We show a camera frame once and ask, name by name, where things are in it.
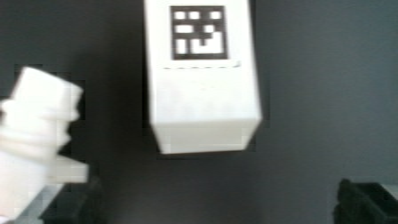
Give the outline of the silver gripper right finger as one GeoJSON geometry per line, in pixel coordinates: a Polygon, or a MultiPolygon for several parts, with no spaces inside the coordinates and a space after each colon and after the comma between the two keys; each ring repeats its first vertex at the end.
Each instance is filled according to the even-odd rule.
{"type": "Polygon", "coordinates": [[[334,224],[398,224],[398,184],[341,180],[334,224]]]}

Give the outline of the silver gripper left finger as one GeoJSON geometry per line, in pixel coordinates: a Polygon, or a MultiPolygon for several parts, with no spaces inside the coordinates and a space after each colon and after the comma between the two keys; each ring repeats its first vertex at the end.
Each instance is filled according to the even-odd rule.
{"type": "Polygon", "coordinates": [[[50,203],[55,200],[59,192],[63,190],[63,184],[50,184],[41,193],[38,194],[18,218],[13,221],[13,224],[45,224],[41,215],[48,209],[50,203]]]}

